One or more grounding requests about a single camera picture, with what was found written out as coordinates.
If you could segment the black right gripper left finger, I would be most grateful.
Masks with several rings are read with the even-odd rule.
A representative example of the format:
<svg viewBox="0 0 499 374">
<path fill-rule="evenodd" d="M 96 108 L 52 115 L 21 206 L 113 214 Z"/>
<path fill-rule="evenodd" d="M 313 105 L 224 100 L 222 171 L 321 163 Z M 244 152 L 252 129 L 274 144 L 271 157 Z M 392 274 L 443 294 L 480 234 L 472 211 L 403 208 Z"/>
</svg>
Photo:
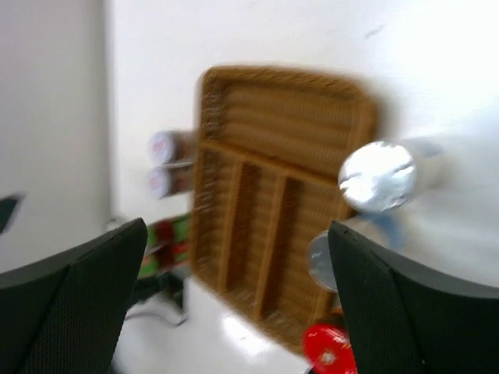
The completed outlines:
<svg viewBox="0 0 499 374">
<path fill-rule="evenodd" d="M 147 244 L 140 218 L 1 275 L 3 373 L 106 373 Z"/>
</svg>

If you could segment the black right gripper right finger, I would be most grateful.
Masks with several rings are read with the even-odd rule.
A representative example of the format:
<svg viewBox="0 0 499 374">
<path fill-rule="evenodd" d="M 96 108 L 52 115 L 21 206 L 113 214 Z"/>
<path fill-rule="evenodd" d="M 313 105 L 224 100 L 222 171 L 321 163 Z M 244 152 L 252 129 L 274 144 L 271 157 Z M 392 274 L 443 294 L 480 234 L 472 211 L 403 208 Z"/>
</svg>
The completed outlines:
<svg viewBox="0 0 499 374">
<path fill-rule="evenodd" d="M 496 373 L 498 289 L 442 273 L 337 221 L 329 251 L 360 373 Z"/>
</svg>

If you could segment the far red-lid sauce jar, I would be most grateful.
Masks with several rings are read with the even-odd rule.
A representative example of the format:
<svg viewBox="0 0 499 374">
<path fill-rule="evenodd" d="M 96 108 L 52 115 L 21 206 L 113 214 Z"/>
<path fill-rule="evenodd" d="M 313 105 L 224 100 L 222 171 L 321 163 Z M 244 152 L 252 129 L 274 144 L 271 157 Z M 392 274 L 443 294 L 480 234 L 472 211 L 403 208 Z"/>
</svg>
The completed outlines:
<svg viewBox="0 0 499 374">
<path fill-rule="evenodd" d="M 318 319 L 303 334 L 310 374 L 357 374 L 356 360 L 342 307 Z"/>
</svg>

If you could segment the near yellow-cap sauce bottle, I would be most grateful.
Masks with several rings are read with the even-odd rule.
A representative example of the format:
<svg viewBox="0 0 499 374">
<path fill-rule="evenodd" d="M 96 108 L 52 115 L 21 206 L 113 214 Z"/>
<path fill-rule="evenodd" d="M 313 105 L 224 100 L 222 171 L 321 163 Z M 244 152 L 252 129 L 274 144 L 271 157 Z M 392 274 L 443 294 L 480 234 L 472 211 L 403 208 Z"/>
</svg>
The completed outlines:
<svg viewBox="0 0 499 374">
<path fill-rule="evenodd" d="M 141 263 L 138 278 L 173 273 L 183 279 L 190 275 L 189 255 L 186 243 L 158 247 L 147 253 Z"/>
</svg>

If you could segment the yellow-cap sauce bottle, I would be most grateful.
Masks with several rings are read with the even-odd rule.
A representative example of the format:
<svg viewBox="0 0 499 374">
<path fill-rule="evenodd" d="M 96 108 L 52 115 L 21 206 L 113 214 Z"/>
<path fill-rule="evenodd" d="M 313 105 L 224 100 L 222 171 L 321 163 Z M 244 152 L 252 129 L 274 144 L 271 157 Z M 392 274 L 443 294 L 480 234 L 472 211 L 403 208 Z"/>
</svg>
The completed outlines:
<svg viewBox="0 0 499 374">
<path fill-rule="evenodd" d="M 190 215 L 155 221 L 147 225 L 147 255 L 185 242 L 189 237 Z"/>
<path fill-rule="evenodd" d="M 141 263 L 138 278 L 173 273 L 183 279 L 190 275 L 189 255 L 186 243 L 158 247 L 147 253 Z"/>
</svg>

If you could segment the far yellow-cap sauce bottle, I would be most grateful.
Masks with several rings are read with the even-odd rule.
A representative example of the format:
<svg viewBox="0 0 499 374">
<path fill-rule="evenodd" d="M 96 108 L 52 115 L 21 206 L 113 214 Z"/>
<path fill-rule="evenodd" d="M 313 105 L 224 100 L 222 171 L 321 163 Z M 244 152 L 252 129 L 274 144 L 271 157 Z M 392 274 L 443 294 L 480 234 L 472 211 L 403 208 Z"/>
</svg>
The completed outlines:
<svg viewBox="0 0 499 374">
<path fill-rule="evenodd" d="M 147 255 L 185 242 L 189 237 L 190 215 L 155 221 L 147 225 Z"/>
</svg>

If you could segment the near grey-lid spice jar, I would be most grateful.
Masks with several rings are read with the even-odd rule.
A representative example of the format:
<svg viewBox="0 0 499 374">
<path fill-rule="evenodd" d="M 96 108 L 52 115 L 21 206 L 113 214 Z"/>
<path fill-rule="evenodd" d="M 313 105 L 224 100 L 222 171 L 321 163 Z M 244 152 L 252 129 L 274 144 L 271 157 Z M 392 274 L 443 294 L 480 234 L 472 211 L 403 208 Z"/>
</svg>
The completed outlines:
<svg viewBox="0 0 499 374">
<path fill-rule="evenodd" d="M 187 164 L 153 168 L 147 177 L 147 185 L 155 199 L 188 192 L 193 187 L 193 166 Z"/>
</svg>

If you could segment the grey-lid spice jar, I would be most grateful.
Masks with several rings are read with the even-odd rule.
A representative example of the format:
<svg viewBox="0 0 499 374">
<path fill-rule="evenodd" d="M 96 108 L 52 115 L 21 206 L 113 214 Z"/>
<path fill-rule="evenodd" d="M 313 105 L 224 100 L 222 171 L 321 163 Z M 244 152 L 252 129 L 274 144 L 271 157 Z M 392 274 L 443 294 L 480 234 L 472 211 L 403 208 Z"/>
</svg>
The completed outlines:
<svg viewBox="0 0 499 374">
<path fill-rule="evenodd" d="M 147 185 L 155 199 L 188 192 L 193 187 L 193 166 L 187 164 L 153 168 L 147 177 Z"/>
<path fill-rule="evenodd" d="M 193 131 L 160 131 L 149 141 L 150 155 L 156 164 L 190 161 L 195 148 L 196 134 Z"/>
</svg>

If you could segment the far grey-lid spice jar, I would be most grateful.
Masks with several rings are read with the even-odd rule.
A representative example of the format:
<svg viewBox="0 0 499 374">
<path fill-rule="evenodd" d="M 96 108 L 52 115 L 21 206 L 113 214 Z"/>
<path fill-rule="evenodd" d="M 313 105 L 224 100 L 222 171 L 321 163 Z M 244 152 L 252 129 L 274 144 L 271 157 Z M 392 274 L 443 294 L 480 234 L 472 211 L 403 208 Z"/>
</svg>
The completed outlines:
<svg viewBox="0 0 499 374">
<path fill-rule="evenodd" d="M 150 155 L 156 164 L 190 161 L 195 148 L 196 134 L 193 131 L 160 131 L 149 141 Z"/>
</svg>

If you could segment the brown wicker divided tray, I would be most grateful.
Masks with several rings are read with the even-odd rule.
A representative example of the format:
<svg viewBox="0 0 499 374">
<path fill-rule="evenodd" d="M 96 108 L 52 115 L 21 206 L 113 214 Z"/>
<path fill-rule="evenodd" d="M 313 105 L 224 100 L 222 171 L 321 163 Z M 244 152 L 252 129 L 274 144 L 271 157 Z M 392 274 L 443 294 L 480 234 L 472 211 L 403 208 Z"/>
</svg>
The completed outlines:
<svg viewBox="0 0 499 374">
<path fill-rule="evenodd" d="M 352 216 L 339 168 L 377 123 L 375 100 L 347 76 L 216 66 L 200 80 L 192 272 L 296 354 L 334 301 L 309 274 L 309 243 Z"/>
</svg>

